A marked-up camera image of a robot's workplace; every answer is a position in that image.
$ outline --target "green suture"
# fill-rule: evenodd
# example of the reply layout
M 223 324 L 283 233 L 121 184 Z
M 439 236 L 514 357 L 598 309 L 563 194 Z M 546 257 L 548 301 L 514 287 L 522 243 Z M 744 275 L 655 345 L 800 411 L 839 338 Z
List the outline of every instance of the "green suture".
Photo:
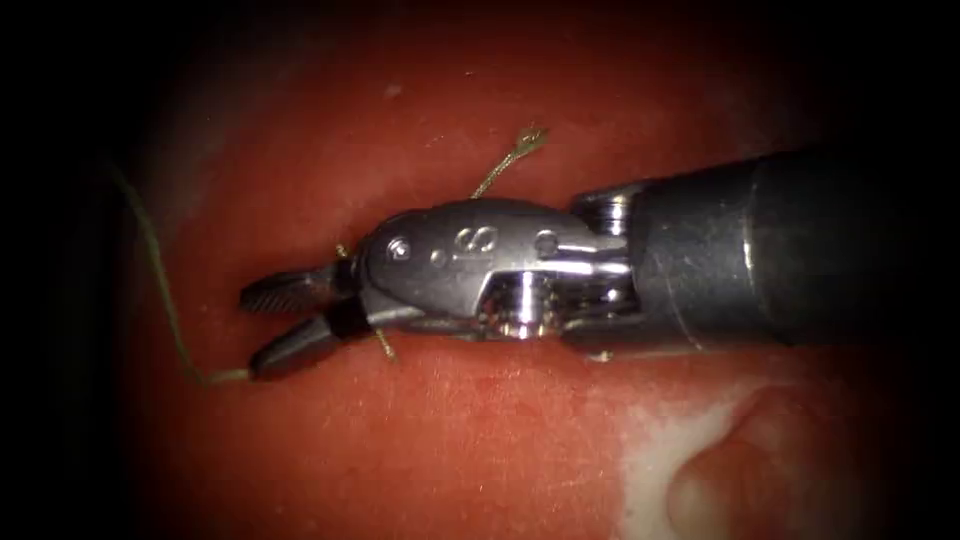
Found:
M 127 205 L 130 206 L 137 220 L 137 227 L 140 229 L 140 234 L 147 243 L 147 255 L 150 258 L 150 268 L 153 270 L 153 275 L 157 280 L 157 286 L 160 289 L 160 297 L 163 301 L 167 325 L 170 327 L 170 333 L 173 335 L 173 341 L 177 348 L 177 356 L 180 358 L 180 366 L 184 373 L 194 382 L 204 386 L 227 381 L 248 380 L 250 373 L 249 370 L 246 369 L 229 369 L 206 375 L 193 363 L 193 360 L 190 358 L 190 352 L 183 342 L 183 335 L 180 332 L 177 308 L 173 303 L 173 296 L 170 294 L 170 282 L 167 279 L 167 271 L 166 268 L 164 268 L 163 258 L 160 255 L 160 242 L 157 240 L 156 230 L 150 221 L 150 216 L 147 214 L 146 208 L 143 206 L 140 195 L 133 186 L 127 182 L 126 176 L 116 164 L 109 162 L 109 166 L 111 172 L 110 177 L 126 198 Z

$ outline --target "printed number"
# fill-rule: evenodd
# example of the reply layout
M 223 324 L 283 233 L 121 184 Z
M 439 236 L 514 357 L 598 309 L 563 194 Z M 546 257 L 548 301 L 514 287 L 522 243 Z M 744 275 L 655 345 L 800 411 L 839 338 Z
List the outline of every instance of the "printed number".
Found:
M 457 233 L 454 240 L 461 253 L 487 253 L 497 247 L 497 228 L 484 226 L 478 229 L 467 227 Z

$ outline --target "metal jaw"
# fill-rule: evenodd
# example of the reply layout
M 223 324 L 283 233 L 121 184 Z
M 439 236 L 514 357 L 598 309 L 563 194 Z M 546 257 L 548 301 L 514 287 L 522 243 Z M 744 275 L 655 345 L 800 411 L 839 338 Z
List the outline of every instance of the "metal jaw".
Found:
M 378 328 L 524 340 L 634 313 L 625 233 L 635 192 L 587 193 L 570 213 L 510 199 L 408 211 L 353 259 L 264 278 L 244 289 L 242 307 L 323 311 L 258 351 L 254 377 L 292 373 Z

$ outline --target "screw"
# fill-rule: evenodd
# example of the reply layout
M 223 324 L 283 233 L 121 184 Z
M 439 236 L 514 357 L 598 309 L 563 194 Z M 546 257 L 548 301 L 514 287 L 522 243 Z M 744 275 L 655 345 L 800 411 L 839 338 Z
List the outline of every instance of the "screw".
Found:
M 540 231 L 537 233 L 537 239 L 533 242 L 534 249 L 541 257 L 556 255 L 560 248 L 560 241 L 557 240 L 557 234 L 553 231 Z
M 410 258 L 410 242 L 407 239 L 398 236 L 387 244 L 387 254 L 391 260 L 405 261 Z
M 430 253 L 430 262 L 437 268 L 443 268 L 447 264 L 447 252 L 442 249 L 435 249 Z

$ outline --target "silver metal part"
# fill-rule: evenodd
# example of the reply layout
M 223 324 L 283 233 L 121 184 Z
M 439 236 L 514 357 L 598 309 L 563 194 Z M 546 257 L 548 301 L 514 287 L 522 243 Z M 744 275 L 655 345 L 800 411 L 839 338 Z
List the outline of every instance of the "silver metal part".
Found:
M 596 195 L 588 206 L 629 207 L 626 191 L 610 196 L 616 200 Z M 626 238 L 613 234 L 623 227 L 608 229 L 509 199 L 406 212 L 365 239 L 360 279 L 363 291 L 381 291 L 415 310 L 369 319 L 478 341 L 534 339 L 561 332 L 571 320 L 615 317 L 636 306 Z M 380 304 L 368 312 L 392 313 Z
M 583 193 L 573 200 L 570 212 L 597 234 L 624 236 L 629 228 L 634 196 L 641 189 L 640 184 L 632 183 Z
M 409 241 L 410 256 L 402 261 L 389 256 L 398 237 Z M 610 260 L 625 250 L 625 239 L 599 236 L 576 216 L 525 201 L 475 199 L 408 212 L 368 241 L 365 277 L 372 286 L 458 319 L 478 317 L 498 277 L 532 272 L 582 282 L 630 272 Z

